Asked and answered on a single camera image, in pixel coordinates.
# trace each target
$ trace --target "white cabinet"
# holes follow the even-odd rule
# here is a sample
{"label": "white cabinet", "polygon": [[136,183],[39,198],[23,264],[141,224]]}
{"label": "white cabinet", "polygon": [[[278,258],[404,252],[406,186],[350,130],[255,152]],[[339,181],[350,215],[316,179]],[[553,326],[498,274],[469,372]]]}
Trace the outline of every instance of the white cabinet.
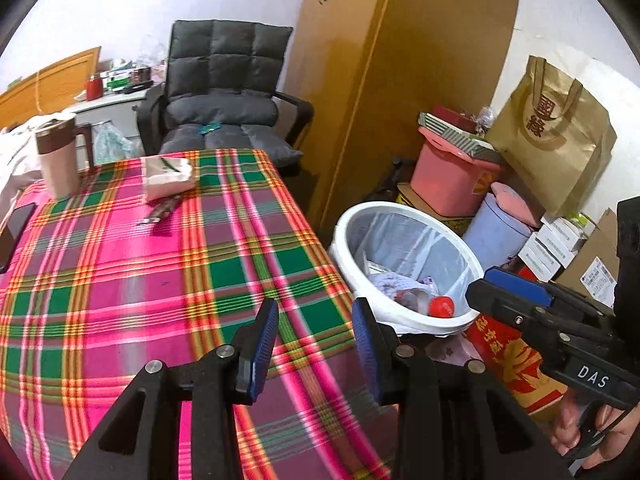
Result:
{"label": "white cabinet", "polygon": [[[144,100],[146,90],[133,94],[114,94],[93,101],[85,101],[66,108],[65,112],[76,114],[76,124],[102,123],[111,121],[127,139],[138,140],[138,125],[136,123],[136,109]],[[84,148],[84,137],[76,137],[76,157],[78,168],[86,168],[88,161]]]}

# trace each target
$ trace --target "mug handle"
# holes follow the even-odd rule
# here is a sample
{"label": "mug handle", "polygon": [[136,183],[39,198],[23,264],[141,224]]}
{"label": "mug handle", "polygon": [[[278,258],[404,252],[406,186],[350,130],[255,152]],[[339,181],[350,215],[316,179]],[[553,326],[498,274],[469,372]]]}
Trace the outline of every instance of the mug handle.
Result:
{"label": "mug handle", "polygon": [[74,135],[82,135],[84,137],[84,147],[86,149],[86,158],[89,159],[89,170],[95,169],[94,164],[94,137],[92,135],[91,124],[80,124],[74,129]]}

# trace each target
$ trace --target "table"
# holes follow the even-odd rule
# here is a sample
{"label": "table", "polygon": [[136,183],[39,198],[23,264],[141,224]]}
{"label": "table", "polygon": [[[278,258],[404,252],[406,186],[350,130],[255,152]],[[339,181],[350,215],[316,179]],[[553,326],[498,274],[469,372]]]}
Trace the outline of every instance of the table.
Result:
{"label": "table", "polygon": [[[138,106],[145,99],[147,90],[133,92],[133,94],[108,94],[93,101],[82,101],[65,108],[65,112],[77,114],[76,123],[102,123],[111,121],[122,134],[129,140],[136,141],[140,138],[136,113]],[[78,168],[88,166],[86,150],[84,149],[84,137],[76,137],[76,159]]]}
{"label": "table", "polygon": [[[38,209],[0,277],[0,430],[35,479],[60,479],[146,362],[200,358],[271,296],[268,380],[236,407],[245,478],[389,478],[396,410],[368,393],[349,291],[268,156],[182,156],[198,185],[155,227],[134,226],[139,159],[84,172],[62,202],[41,182],[21,197]],[[190,478],[185,417],[179,463]]]}

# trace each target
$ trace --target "smartphone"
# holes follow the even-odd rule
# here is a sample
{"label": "smartphone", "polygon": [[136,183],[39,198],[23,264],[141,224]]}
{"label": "smartphone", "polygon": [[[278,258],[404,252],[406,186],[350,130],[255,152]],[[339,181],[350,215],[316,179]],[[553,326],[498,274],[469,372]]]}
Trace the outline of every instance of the smartphone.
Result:
{"label": "smartphone", "polygon": [[0,274],[4,274],[9,269],[15,248],[18,246],[24,228],[27,227],[27,222],[34,211],[36,211],[35,204],[23,205],[15,209],[2,229],[2,233],[0,233]]}

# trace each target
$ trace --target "white trash can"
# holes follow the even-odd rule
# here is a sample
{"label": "white trash can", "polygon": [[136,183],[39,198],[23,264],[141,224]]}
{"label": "white trash can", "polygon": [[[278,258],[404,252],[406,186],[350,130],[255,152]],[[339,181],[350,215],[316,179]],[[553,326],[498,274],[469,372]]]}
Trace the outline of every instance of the white trash can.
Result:
{"label": "white trash can", "polygon": [[[450,335],[479,314],[465,299],[469,283],[483,276],[478,259],[451,229],[417,209],[393,202],[354,206],[338,220],[329,252],[354,295],[367,298],[376,320],[398,335]],[[431,276],[453,300],[454,317],[424,316],[390,300],[367,278],[369,263],[416,281]]]}

